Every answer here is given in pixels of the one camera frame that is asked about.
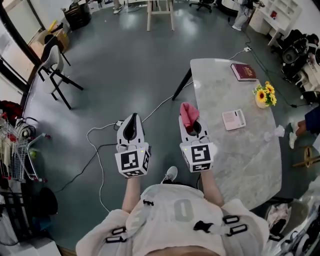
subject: gray table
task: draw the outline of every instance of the gray table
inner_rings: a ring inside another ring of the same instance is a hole
[[[269,143],[264,141],[264,133],[274,131],[276,124],[270,107],[260,109],[256,105],[252,90],[260,82],[239,82],[232,63],[240,62],[193,59],[184,80],[192,74],[200,117],[206,121],[211,141],[218,147],[212,170],[225,201],[238,198],[252,209],[281,188],[280,144],[277,137]],[[242,109],[246,126],[227,131],[222,112],[237,109]]]

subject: white notepad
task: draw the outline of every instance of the white notepad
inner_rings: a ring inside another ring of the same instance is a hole
[[[222,119],[227,131],[246,126],[245,116],[241,109],[223,112]]]

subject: pink cloth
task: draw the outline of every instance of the pink cloth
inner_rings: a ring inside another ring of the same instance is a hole
[[[182,102],[180,106],[180,115],[187,132],[192,132],[194,123],[200,116],[199,110],[188,102]]]

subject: maroon book cover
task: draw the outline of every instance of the maroon book cover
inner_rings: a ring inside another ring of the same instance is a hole
[[[257,80],[256,72],[247,64],[232,64],[231,68],[238,81],[255,81]]]

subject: sunflower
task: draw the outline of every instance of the sunflower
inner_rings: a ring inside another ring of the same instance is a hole
[[[259,89],[256,92],[257,98],[260,102],[266,102],[267,101],[267,94],[263,89]]]
[[[275,94],[275,88],[269,83],[265,85],[266,90],[268,93]]]
[[[271,102],[272,102],[272,105],[276,105],[276,103],[277,103],[277,99],[276,99],[276,96],[274,95],[274,94],[271,94],[270,95],[270,98],[271,98]]]

